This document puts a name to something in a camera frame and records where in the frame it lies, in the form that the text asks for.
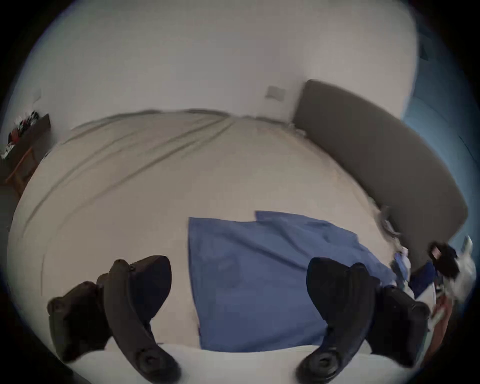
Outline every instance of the blue cloth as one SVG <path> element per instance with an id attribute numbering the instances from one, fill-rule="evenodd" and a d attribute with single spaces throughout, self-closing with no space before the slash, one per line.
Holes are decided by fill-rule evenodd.
<path id="1" fill-rule="evenodd" d="M 395 274 L 357 235 L 322 220 L 256 212 L 255 222 L 190 218 L 189 263 L 200 345 L 256 352 L 320 345 L 326 332 L 307 292 L 310 259 L 365 264 L 384 285 Z"/>
<path id="2" fill-rule="evenodd" d="M 427 262 L 410 279 L 409 287 L 415 298 L 420 296 L 427 287 L 434 282 L 437 277 L 437 271 L 431 261 Z"/>

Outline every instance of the wooden table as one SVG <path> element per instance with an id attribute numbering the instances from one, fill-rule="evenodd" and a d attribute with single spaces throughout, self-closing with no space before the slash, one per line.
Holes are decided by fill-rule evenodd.
<path id="1" fill-rule="evenodd" d="M 49 130 L 50 117 L 46 114 L 23 133 L 8 155 L 4 159 L 0 159 L 0 180 L 6 180 L 11 176 L 22 159 L 25 159 L 30 153 L 33 156 L 33 144 Z"/>

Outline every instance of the clutter on table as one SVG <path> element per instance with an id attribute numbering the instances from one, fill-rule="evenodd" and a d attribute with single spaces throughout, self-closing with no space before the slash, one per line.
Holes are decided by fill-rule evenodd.
<path id="1" fill-rule="evenodd" d="M 23 134 L 34 125 L 40 118 L 38 112 L 32 111 L 25 114 L 25 118 L 17 117 L 15 119 L 15 128 L 8 134 L 8 144 L 1 154 L 1 158 L 5 159 L 8 153 L 18 143 Z"/>

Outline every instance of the white wall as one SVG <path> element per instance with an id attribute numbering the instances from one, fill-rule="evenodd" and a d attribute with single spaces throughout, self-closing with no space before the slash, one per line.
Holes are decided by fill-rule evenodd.
<path id="1" fill-rule="evenodd" d="M 387 0 L 81 1 L 30 53 L 0 144 L 32 108 L 50 114 L 54 140 L 86 121 L 146 108 L 287 120 L 310 78 L 401 117 L 416 45 L 407 9 Z M 264 98 L 269 85 L 287 90 L 283 102 Z"/>

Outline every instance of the wall outlet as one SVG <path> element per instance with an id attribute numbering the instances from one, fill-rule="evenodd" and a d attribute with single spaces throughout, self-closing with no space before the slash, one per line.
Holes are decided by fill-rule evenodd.
<path id="1" fill-rule="evenodd" d="M 285 89 L 269 85 L 265 98 L 283 101 L 285 99 Z"/>
<path id="2" fill-rule="evenodd" d="M 37 90 L 35 90 L 35 92 L 33 92 L 33 103 L 36 103 L 38 100 L 40 100 L 42 98 L 42 90 L 41 88 L 38 88 Z"/>

